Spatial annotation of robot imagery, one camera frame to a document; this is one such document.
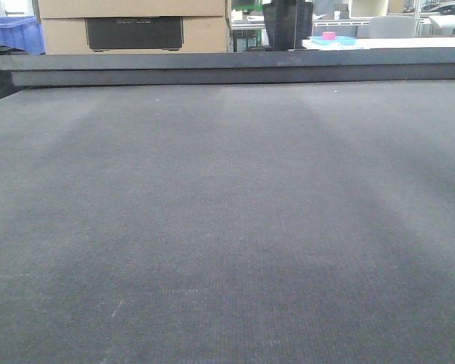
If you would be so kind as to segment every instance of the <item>gray felt surface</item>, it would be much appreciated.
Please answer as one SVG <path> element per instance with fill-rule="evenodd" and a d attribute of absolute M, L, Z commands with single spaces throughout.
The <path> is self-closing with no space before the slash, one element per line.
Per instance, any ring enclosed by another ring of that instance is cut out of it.
<path fill-rule="evenodd" d="M 5 363 L 455 363 L 455 81 L 1 100 Z"/>

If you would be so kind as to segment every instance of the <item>blue plastic crate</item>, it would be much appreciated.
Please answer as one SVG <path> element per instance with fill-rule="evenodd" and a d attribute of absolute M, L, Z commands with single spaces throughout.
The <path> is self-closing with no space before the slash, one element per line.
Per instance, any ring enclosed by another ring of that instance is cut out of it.
<path fill-rule="evenodd" d="M 42 28 L 36 17 L 0 17 L 0 46 L 24 49 L 31 55 L 44 53 Z"/>

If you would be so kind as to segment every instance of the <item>pink cap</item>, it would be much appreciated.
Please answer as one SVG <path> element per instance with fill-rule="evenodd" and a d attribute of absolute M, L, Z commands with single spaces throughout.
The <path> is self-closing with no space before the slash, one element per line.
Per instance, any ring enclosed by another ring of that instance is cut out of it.
<path fill-rule="evenodd" d="M 323 32 L 322 39 L 333 40 L 335 39 L 335 32 Z"/>

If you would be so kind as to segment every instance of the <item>gray mat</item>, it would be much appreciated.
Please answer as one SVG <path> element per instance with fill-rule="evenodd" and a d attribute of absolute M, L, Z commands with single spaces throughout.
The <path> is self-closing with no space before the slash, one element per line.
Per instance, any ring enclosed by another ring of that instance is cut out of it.
<path fill-rule="evenodd" d="M 0 364 L 455 363 L 455 81 L 0 101 Z"/>

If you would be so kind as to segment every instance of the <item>cardboard box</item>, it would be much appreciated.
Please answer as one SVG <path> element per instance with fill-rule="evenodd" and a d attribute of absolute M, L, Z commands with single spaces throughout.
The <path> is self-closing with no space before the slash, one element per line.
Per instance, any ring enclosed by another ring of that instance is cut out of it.
<path fill-rule="evenodd" d="M 405 4 L 405 0 L 389 0 L 389 12 L 396 14 L 402 13 L 405 8 Z"/>
<path fill-rule="evenodd" d="M 88 44 L 85 19 L 44 19 L 45 53 L 48 55 L 95 54 Z M 229 44 L 229 25 L 219 17 L 184 17 L 184 44 L 176 51 L 164 49 L 110 49 L 101 53 L 225 53 Z"/>
<path fill-rule="evenodd" d="M 351 18 L 386 15 L 388 0 L 350 0 L 349 13 Z"/>
<path fill-rule="evenodd" d="M 231 16 L 231 0 L 39 0 L 42 19 Z"/>

